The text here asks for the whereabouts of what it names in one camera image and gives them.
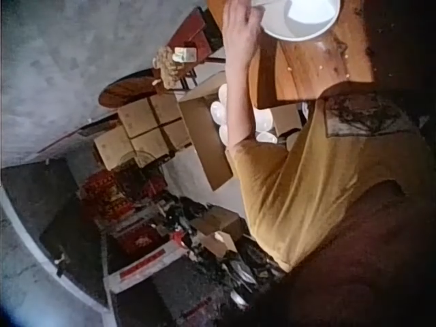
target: yellow t-shirt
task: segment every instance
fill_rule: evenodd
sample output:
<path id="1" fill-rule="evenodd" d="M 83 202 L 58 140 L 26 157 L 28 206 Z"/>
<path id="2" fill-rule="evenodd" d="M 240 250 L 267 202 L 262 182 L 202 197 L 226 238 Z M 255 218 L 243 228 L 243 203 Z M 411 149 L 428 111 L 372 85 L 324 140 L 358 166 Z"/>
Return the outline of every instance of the yellow t-shirt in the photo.
<path id="1" fill-rule="evenodd" d="M 250 231 L 286 271 L 380 182 L 396 181 L 406 196 L 436 198 L 431 154 L 419 131 L 378 95 L 318 100 L 290 152 L 247 140 L 233 161 Z"/>

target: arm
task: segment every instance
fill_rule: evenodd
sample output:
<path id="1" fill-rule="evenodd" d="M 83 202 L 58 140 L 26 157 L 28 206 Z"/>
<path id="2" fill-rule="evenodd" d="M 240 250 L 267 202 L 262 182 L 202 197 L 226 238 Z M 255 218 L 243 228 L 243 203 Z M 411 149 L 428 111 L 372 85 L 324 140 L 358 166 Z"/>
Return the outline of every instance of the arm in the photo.
<path id="1" fill-rule="evenodd" d="M 228 84 L 227 121 L 229 150 L 255 138 L 253 107 L 249 98 L 248 69 L 257 48 L 263 10 L 250 0 L 228 0 L 224 8 L 223 38 Z"/>

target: white container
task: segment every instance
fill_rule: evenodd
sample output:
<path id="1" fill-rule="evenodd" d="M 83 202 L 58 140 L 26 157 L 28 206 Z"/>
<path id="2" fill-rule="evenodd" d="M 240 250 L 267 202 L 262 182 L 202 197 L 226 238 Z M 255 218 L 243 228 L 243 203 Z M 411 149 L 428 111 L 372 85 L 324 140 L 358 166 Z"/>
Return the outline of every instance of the white container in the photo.
<path id="1" fill-rule="evenodd" d="M 264 143 L 278 143 L 278 139 L 276 136 L 272 135 L 271 133 L 268 133 L 267 131 L 263 131 L 262 133 L 259 133 L 258 136 L 256 136 L 256 140 L 258 142 L 264 142 Z"/>
<path id="2" fill-rule="evenodd" d="M 306 41 L 331 28 L 340 9 L 341 0 L 282 0 L 265 5 L 262 26 L 277 39 Z"/>
<path id="3" fill-rule="evenodd" d="M 254 108 L 254 119 L 256 122 L 256 131 L 270 131 L 274 127 L 273 114 L 270 109 L 259 110 Z"/>
<path id="4" fill-rule="evenodd" d="M 227 84 L 222 84 L 218 90 L 219 101 L 227 108 Z"/>
<path id="5" fill-rule="evenodd" d="M 211 104 L 211 115 L 216 124 L 222 126 L 227 123 L 227 112 L 225 111 L 225 107 L 221 102 L 214 101 Z"/>
<path id="6" fill-rule="evenodd" d="M 219 127 L 219 138 L 221 142 L 227 147 L 229 145 L 229 133 L 227 129 L 227 125 L 222 125 Z"/>

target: person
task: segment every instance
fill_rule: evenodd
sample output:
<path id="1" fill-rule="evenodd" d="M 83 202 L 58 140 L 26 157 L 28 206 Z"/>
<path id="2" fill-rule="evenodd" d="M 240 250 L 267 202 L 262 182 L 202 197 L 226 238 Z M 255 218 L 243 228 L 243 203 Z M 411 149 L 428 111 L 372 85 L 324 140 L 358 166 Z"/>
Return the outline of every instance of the person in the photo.
<path id="1" fill-rule="evenodd" d="M 436 279 L 431 152 L 407 115 L 375 93 L 317 100 L 290 151 L 256 142 L 247 81 L 262 15 L 250 0 L 224 9 L 228 148 L 250 233 L 288 274 L 239 323 L 393 326 L 424 317 Z"/>

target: person's hand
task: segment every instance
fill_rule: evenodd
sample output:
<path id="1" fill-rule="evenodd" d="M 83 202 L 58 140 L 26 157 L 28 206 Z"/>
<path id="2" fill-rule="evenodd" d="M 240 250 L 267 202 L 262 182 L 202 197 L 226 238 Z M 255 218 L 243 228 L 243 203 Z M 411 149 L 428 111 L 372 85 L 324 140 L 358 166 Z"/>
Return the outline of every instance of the person's hand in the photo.
<path id="1" fill-rule="evenodd" d="M 246 74 L 258 46 L 262 7 L 251 0 L 228 0 L 223 16 L 223 40 L 228 74 Z"/>

